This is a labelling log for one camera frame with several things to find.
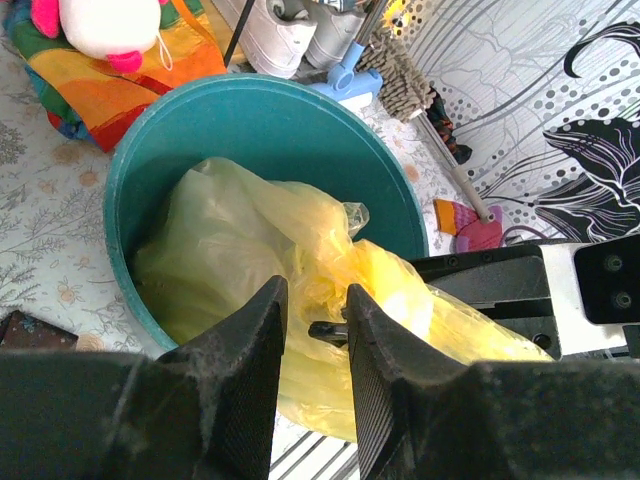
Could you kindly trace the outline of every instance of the mop handle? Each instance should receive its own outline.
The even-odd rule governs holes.
[[[378,23],[380,22],[380,19],[382,18],[382,15],[384,15],[386,9],[387,0],[373,0],[373,6],[369,10],[367,18],[365,18],[362,26],[360,27],[360,30],[358,31],[358,34],[354,39],[354,41],[358,45],[362,45],[363,47],[367,46],[367,44],[369,43],[369,37],[371,37],[373,31],[378,27]]]
[[[460,165],[456,165],[454,168],[449,170],[449,172],[451,173],[453,180],[458,184],[462,192],[467,196],[469,203],[471,203],[473,209],[478,214],[478,217],[480,217],[480,222],[493,222],[493,220],[495,220],[495,216],[487,208],[484,200],[482,200],[480,195],[478,195],[478,192],[476,192],[476,189],[473,188],[473,185],[471,185],[467,172],[465,172]]]

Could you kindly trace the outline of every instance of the bucket rim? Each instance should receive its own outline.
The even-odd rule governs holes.
[[[163,95],[152,103],[140,116],[138,116],[131,127],[127,130],[122,140],[116,146],[111,159],[111,168],[109,169],[107,176],[103,203],[103,228],[107,254],[109,256],[109,264],[111,265],[116,283],[122,292],[127,309],[135,317],[134,321],[137,321],[150,335],[153,341],[165,351],[177,348],[178,344],[160,327],[138,295],[137,289],[135,288],[133,279],[131,278],[127,267],[125,252],[123,251],[120,242],[118,211],[123,171],[129,166],[132,152],[135,152],[138,142],[144,137],[145,130],[150,128],[157,121],[160,121],[165,114],[172,111],[173,109],[170,108],[171,105],[175,105],[175,107],[177,107],[180,104],[179,99],[189,99],[189,97],[193,96],[198,90],[212,86],[220,89],[221,91],[224,91],[225,89],[254,89],[256,86],[271,86],[276,89],[278,93],[282,93],[282,87],[284,86],[290,91],[297,90],[297,93],[306,96],[307,98],[313,98],[314,103],[319,108],[329,111],[335,111],[336,109],[339,110],[342,114],[346,114],[350,117],[350,119],[353,120],[361,129],[364,128],[365,130],[371,131],[370,127],[353,112],[347,110],[338,102],[335,102],[307,86],[290,80],[253,73],[216,75],[189,82]],[[154,116],[158,117],[154,122],[151,122]],[[409,195],[407,200],[411,200],[413,205],[417,207],[418,215],[417,219],[415,219],[417,222],[413,222],[412,236],[415,239],[421,237],[422,245],[418,245],[418,248],[422,249],[421,256],[427,257],[429,255],[429,248],[426,225],[424,217],[420,211],[420,203],[418,202],[416,193],[407,179],[402,165],[398,162],[395,155],[389,150],[387,145],[378,137],[378,135],[374,132],[371,133],[371,140],[376,142],[378,148],[384,151],[386,156],[398,167],[398,175],[395,180],[400,180],[402,182],[402,185],[400,186],[403,187],[405,192]]]

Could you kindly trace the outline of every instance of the floral tablecloth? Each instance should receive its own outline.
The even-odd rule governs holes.
[[[6,4],[0,4],[0,17]],[[0,314],[13,309],[109,350],[137,351],[114,281],[102,229],[109,156],[68,141],[51,127],[21,59],[0,36]],[[445,252],[436,233],[434,197],[455,198],[416,130],[390,119],[379,104],[364,121],[397,156],[425,213],[431,254]]]

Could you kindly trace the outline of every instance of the rainbow striped cloth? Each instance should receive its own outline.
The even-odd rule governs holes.
[[[209,75],[226,73],[220,49],[199,0],[172,0],[162,6],[162,38],[173,58],[171,71],[158,45],[144,54],[142,68],[122,75],[101,60],[75,50],[61,34],[42,35],[31,22],[31,0],[14,0],[4,28],[26,61],[26,70],[49,121],[63,135],[112,150],[133,121],[168,91]],[[191,12],[183,18],[178,11]],[[210,35],[198,33],[197,21]]]

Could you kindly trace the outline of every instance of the teal bucket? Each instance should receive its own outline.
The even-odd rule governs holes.
[[[334,101],[293,82],[222,75],[151,105],[118,145],[107,179],[106,242],[143,347],[176,347],[138,296],[127,268],[178,180],[205,158],[227,157],[267,180],[309,183],[363,202],[362,236],[406,259],[427,256],[422,214],[404,172],[380,139]]]

